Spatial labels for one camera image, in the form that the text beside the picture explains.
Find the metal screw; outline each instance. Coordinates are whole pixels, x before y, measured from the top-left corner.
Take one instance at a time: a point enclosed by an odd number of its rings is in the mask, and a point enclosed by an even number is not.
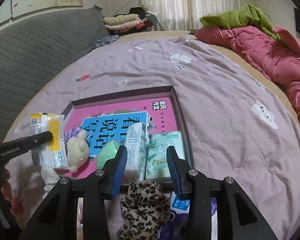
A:
[[[103,174],[105,174],[104,170],[97,170],[95,173],[97,176],[102,176]]]
[[[191,176],[197,176],[198,175],[198,171],[197,170],[189,170],[189,174]]]
[[[68,181],[69,181],[69,179],[66,178],[66,177],[64,177],[64,178],[62,178],[62,179],[60,180],[60,183],[61,183],[61,184],[67,184]]]
[[[226,177],[226,182],[229,183],[229,184],[232,184],[232,183],[234,183],[234,178]]]

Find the beige stuffed animal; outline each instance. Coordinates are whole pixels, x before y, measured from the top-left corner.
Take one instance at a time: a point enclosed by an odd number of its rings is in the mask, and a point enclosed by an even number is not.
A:
[[[67,158],[70,172],[76,172],[89,157],[90,150],[86,137],[87,131],[81,130],[76,137],[70,137],[67,142]]]

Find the pink folded blanket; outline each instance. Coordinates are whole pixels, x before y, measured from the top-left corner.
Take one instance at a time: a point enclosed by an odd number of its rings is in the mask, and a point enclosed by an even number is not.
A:
[[[135,20],[132,22],[127,22],[127,23],[113,25],[113,26],[105,24],[105,26],[106,26],[107,30],[109,30],[109,31],[117,31],[117,30],[133,28],[133,27],[137,26],[140,22],[141,22],[141,20]]]
[[[202,28],[195,36],[202,42],[232,49],[266,78],[282,85],[300,119],[300,43],[285,28],[275,26],[273,31],[287,48],[253,26]]]

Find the triangular cutout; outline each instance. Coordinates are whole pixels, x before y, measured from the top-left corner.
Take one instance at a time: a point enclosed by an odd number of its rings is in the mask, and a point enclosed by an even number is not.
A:
[[[60,193],[56,192],[53,198],[39,216],[39,222],[53,225],[56,222]]]
[[[234,198],[235,203],[237,204],[240,225],[245,226],[248,224],[256,223],[258,221],[258,218],[250,209],[242,196],[239,193],[235,193]]]

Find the green tissue pack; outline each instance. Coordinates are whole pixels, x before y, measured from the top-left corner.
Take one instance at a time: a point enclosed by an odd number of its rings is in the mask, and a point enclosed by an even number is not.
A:
[[[178,157],[185,160],[181,131],[153,134],[148,144],[146,180],[171,181],[167,163],[169,146],[174,146]]]

